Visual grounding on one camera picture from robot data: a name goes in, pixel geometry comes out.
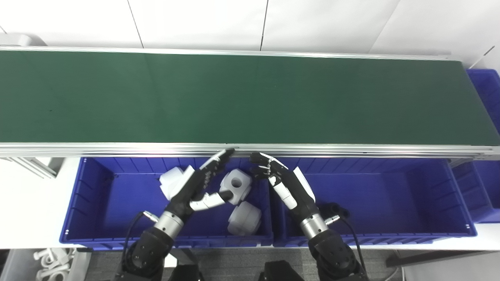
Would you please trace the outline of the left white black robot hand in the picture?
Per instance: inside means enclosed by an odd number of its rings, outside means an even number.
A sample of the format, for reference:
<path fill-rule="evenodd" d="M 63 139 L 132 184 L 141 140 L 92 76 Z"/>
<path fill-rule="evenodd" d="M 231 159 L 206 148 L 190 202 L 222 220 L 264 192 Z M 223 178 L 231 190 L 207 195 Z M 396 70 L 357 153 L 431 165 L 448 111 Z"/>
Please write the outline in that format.
<path fill-rule="evenodd" d="M 180 181 L 180 190 L 170 199 L 164 211 L 186 223 L 194 213 L 190 202 L 208 187 L 213 177 L 224 170 L 234 152 L 234 148 L 224 149 L 210 157 L 198 169 L 188 172 L 187 178 Z"/>

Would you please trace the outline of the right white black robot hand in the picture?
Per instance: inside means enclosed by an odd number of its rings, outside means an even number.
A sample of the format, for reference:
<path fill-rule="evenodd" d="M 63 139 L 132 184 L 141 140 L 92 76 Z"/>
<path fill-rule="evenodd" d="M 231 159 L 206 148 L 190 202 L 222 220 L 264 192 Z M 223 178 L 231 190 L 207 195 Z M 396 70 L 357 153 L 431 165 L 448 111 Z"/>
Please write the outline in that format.
<path fill-rule="evenodd" d="M 254 176 L 269 180 L 296 223 L 319 215 L 311 187 L 298 167 L 291 170 L 278 159 L 260 152 L 251 153 L 250 162 L 258 165 L 251 168 Z"/>

